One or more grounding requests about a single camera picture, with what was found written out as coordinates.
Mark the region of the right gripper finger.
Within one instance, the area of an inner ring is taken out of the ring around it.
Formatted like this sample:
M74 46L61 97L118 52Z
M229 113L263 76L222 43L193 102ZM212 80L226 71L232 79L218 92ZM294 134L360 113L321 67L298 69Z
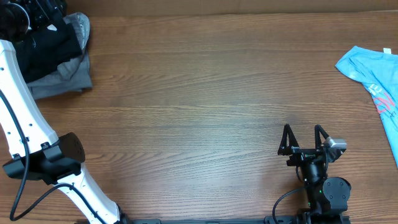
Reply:
M298 149L299 149L299 144L293 134L290 125L285 124L277 154L282 156L290 156L294 154Z
M319 124L315 125L314 133L315 133L315 148L319 149L322 146L321 136L323 136L324 139L327 139L330 136Z

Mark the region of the black t-shirt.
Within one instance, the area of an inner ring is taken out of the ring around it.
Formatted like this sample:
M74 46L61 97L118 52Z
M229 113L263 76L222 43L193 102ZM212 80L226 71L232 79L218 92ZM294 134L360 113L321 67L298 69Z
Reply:
M71 24L55 23L56 30L37 30L21 42L14 42L16 57L26 83L36 81L57 70L58 65L82 55Z

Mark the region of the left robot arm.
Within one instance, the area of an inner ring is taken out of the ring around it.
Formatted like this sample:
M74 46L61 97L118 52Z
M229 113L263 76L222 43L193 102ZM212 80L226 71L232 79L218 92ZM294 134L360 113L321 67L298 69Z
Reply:
M84 14L67 14L65 1L1 2L1 127L11 160L5 173L25 185L41 180L62 191L90 223L129 223L85 165L73 133L59 136L36 99L91 85Z

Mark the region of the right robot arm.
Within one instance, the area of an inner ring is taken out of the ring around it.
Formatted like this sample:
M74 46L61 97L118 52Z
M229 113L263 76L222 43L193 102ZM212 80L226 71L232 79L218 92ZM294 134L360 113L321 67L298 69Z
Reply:
M343 213L348 209L351 184L341 177L329 177L329 165L346 151L344 139L331 137L319 124L314 127L315 147L301 148L291 127L284 126L278 155L287 156L286 164L295 168L295 173L303 186L283 194L272 208L274 223L295 224L344 224L349 217ZM293 216L277 216L276 208L282 199L304 190L308 208L299 209Z

